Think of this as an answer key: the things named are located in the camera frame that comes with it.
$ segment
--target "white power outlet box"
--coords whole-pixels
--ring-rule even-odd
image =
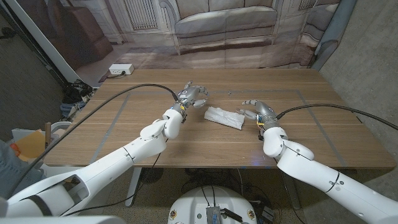
[[[131,75],[132,71],[134,71],[134,67],[132,64],[113,64],[109,71],[112,75],[120,75],[123,71],[126,72],[126,75]]]

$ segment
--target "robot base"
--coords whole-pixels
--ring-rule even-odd
[[[207,224],[207,201],[209,201],[210,207],[214,207],[214,199],[216,200],[216,207],[231,210],[242,217],[243,223],[257,224],[256,217],[249,217],[249,212],[254,210],[251,204],[244,197],[225,187],[213,187],[215,198],[213,197],[213,189],[211,186],[203,186],[204,194],[201,187],[198,187],[190,190],[177,199],[170,209],[168,224]],[[221,223],[233,224],[237,223],[237,221],[230,217],[223,217],[221,218]]]

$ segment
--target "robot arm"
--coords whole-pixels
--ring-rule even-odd
[[[398,222],[398,202],[314,161],[311,150],[288,140],[285,131],[279,126],[276,114],[265,103],[256,100],[242,103],[246,104],[255,105],[259,113],[248,110],[239,112],[249,119],[257,120],[260,135],[264,138],[264,153],[279,160],[277,166],[280,170],[323,191],[367,223]]]
[[[103,187],[135,163],[161,153],[166,148],[165,139],[178,136],[186,109],[206,102],[196,100],[200,93],[207,95],[206,88],[190,84],[178,94],[178,101],[163,114],[163,119],[145,127],[140,137],[86,167],[46,178],[15,194],[7,201],[6,216],[64,216],[85,208]]]

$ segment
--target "folded towel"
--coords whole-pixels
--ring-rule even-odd
[[[242,130],[244,115],[211,106],[205,113],[205,119]]]

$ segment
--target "table top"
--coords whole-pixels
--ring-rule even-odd
[[[104,100],[141,83],[165,85],[175,92],[186,82],[207,87],[207,104],[187,111],[177,138],[167,142],[156,167],[276,168],[262,151],[258,128],[245,119],[242,130],[204,119],[209,106],[236,111],[244,100],[261,100],[276,113],[312,103],[344,105],[316,70],[310,69],[194,69],[135,70],[124,78],[106,80],[73,122]],[[69,134],[45,158],[50,166],[86,166],[139,137],[142,128],[161,118],[174,100],[156,87],[142,87],[103,106]],[[336,108],[308,108],[280,120],[290,140],[307,146],[315,160],[334,168],[390,169],[396,166],[355,114]],[[157,156],[137,163],[151,166]]]

